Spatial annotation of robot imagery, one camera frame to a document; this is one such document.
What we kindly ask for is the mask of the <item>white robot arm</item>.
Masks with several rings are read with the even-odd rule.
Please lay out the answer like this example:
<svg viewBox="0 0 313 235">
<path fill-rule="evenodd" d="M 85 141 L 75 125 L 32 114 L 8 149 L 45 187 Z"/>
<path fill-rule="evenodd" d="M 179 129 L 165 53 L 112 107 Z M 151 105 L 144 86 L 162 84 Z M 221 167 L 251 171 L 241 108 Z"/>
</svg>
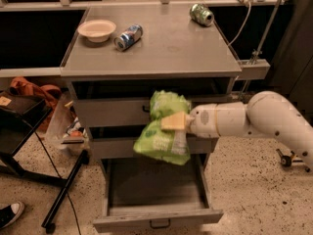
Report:
<svg viewBox="0 0 313 235">
<path fill-rule="evenodd" d="M 164 117 L 160 126 L 200 138 L 273 138 L 313 167 L 313 127 L 289 100 L 273 91 L 253 95 L 247 104 L 198 105 L 188 114 Z"/>
</svg>

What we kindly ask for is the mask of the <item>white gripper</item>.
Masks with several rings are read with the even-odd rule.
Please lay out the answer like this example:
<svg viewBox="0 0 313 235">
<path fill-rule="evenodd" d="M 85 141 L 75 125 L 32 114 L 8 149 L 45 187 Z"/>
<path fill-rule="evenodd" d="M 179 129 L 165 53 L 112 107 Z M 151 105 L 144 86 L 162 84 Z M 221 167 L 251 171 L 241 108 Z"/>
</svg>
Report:
<svg viewBox="0 0 313 235">
<path fill-rule="evenodd" d="M 216 104 L 205 104 L 194 107 L 190 113 L 188 132 L 200 138 L 216 138 L 217 129 L 215 123 Z M 175 113 L 164 117 L 160 126 L 163 130 L 176 130 L 175 138 L 178 141 L 187 140 L 186 114 L 184 112 Z"/>
</svg>

